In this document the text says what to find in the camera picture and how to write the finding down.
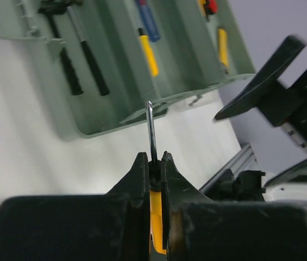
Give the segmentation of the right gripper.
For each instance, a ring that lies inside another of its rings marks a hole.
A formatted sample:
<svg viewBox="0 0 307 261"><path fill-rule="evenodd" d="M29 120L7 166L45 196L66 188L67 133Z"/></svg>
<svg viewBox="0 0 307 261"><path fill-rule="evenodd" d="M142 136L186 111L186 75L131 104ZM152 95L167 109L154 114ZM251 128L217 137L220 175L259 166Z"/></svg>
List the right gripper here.
<svg viewBox="0 0 307 261"><path fill-rule="evenodd" d="M287 36L247 86L214 117L220 121L255 108L307 153L307 69L286 88L277 79L306 47L298 35Z"/></svg>

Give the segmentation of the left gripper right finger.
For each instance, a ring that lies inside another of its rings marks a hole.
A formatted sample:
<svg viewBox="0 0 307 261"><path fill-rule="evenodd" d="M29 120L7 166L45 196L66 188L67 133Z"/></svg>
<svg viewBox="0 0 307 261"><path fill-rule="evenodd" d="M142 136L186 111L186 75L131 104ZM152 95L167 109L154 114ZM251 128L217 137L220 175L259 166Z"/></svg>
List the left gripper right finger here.
<svg viewBox="0 0 307 261"><path fill-rule="evenodd" d="M304 180L307 159L266 183L261 171L196 189L165 152L161 166L163 242L168 260L307 260L307 202L265 201L272 185Z"/></svg>

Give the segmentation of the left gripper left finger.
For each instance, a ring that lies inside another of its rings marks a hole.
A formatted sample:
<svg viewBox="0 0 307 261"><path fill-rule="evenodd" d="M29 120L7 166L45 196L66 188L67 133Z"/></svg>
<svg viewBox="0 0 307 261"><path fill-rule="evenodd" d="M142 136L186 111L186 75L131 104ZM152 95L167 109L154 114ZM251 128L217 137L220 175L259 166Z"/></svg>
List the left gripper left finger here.
<svg viewBox="0 0 307 261"><path fill-rule="evenodd" d="M148 157L103 195L16 196L0 204L0 260L149 260Z"/></svg>

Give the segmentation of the yellow utility knife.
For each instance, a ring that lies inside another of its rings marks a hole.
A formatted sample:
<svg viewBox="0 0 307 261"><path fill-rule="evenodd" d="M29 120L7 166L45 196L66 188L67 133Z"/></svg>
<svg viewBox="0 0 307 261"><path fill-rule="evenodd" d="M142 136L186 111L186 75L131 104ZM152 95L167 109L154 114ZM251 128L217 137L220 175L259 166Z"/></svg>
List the yellow utility knife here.
<svg viewBox="0 0 307 261"><path fill-rule="evenodd" d="M218 27L218 53L220 56L220 62L226 74L229 73L229 61L228 61L228 37L227 31L223 27Z"/></svg>

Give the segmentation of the yellow handle screwdriver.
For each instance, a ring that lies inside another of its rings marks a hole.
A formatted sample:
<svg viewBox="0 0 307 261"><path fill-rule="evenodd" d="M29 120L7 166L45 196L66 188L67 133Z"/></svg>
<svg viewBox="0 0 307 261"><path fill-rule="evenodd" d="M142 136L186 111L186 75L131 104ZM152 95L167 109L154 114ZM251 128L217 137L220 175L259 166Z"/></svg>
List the yellow handle screwdriver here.
<svg viewBox="0 0 307 261"><path fill-rule="evenodd" d="M163 242L163 221L162 221L162 195L161 195L161 167L157 156L155 127L153 119L153 105L151 101L146 103L146 118L148 127L148 136L151 152L151 161L149 166L149 199L151 216L151 236L154 249L159 254L166 255Z"/></svg>

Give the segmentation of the red black pliers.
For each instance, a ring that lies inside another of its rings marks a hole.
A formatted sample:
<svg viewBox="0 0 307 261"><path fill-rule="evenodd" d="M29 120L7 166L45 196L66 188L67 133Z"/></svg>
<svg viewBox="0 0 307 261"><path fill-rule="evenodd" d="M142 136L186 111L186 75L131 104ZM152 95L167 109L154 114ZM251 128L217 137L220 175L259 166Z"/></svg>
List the red black pliers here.
<svg viewBox="0 0 307 261"><path fill-rule="evenodd" d="M216 0L207 0L206 6L210 15L218 13L218 5Z"/></svg>

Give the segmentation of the yellow black screwdriver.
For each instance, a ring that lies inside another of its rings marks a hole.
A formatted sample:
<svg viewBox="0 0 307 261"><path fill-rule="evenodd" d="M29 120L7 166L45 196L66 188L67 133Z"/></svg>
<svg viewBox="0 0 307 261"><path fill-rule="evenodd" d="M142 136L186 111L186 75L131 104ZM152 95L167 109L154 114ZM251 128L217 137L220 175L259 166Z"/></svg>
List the yellow black screwdriver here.
<svg viewBox="0 0 307 261"><path fill-rule="evenodd" d="M148 35L146 35L143 28L141 27L138 28L138 32L139 32L139 39L141 42L141 46L143 48L146 60L148 62L150 73L153 77L156 77L159 74L159 68L158 68L158 63L156 62L153 49L151 48L151 45L149 43L149 37Z"/></svg>

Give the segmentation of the orange utility knife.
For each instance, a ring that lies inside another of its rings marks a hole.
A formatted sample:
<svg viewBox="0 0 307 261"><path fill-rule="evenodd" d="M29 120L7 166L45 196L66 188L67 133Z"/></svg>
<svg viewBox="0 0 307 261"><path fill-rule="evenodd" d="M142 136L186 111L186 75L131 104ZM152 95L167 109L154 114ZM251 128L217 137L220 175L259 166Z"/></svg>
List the orange utility knife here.
<svg viewBox="0 0 307 261"><path fill-rule="evenodd" d="M203 15L204 17L206 17L207 14L206 14L206 9L205 9L205 7L206 7L206 5L207 5L207 0L198 0L198 4L199 4L199 7L200 7L200 9L201 9L202 15Z"/></svg>

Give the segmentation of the red blue screwdriver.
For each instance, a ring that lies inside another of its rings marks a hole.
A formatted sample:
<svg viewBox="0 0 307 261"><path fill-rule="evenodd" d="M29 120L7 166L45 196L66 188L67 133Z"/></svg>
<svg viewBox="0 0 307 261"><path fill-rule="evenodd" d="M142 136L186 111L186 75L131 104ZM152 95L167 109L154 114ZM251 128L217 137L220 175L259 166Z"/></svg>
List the red blue screwdriver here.
<svg viewBox="0 0 307 261"><path fill-rule="evenodd" d="M161 35L159 33L158 26L156 25L153 13L147 1L136 0L135 3L139 10L140 17L146 28L150 41L151 42L159 41L161 38Z"/></svg>

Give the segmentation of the steel claw hammer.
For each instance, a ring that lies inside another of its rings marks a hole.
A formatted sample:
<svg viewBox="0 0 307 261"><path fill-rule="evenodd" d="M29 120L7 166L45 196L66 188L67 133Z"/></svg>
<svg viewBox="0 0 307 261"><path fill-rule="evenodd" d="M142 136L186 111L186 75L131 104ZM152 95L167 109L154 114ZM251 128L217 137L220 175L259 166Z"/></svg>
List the steel claw hammer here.
<svg viewBox="0 0 307 261"><path fill-rule="evenodd" d="M79 22L78 16L73 8L74 5L82 5L82 1L63 1L63 3L66 6L66 11L78 35L78 39L80 41L80 45L81 45L84 57L88 64L89 70L97 84L98 91L101 96L107 96L110 94L109 88L99 68L98 62L96 61L93 55L93 52L91 51L91 48L89 47L89 44L86 40L81 23Z"/></svg>

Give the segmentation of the green plastic toolbox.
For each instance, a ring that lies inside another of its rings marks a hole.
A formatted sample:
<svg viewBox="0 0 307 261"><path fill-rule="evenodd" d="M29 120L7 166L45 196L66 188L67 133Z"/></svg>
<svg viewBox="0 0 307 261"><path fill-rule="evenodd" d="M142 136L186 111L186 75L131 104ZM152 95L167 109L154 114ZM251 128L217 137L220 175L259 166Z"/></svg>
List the green plastic toolbox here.
<svg viewBox="0 0 307 261"><path fill-rule="evenodd" d="M202 15L198 1L147 1L161 38L149 43L159 74L153 77L139 39L146 28L135 1L83 1L73 8L110 94L101 96L68 15L54 17L53 36L40 1L0 1L0 37L27 47L56 132L65 140L93 138L143 123L145 102L162 117L169 106L255 73L227 1L218 13ZM218 27L227 31L229 73L218 53ZM73 96L61 65L65 47L83 94Z"/></svg>

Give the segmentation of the black rubber mallet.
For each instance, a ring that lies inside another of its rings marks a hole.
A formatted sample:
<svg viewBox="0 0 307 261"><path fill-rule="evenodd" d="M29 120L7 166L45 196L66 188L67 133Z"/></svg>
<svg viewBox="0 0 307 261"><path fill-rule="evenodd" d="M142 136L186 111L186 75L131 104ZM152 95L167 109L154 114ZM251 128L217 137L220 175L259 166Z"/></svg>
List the black rubber mallet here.
<svg viewBox="0 0 307 261"><path fill-rule="evenodd" d="M45 15L55 38L61 39L61 35L57 28L54 16L63 15L66 12L67 7L71 5L72 1L40 1L40 7L38 12L40 14ZM65 47L63 47L60 52L60 60L64 75L71 90L71 94L73 96L83 94L84 92L79 83L76 71L74 69L74 66L72 65L72 62Z"/></svg>

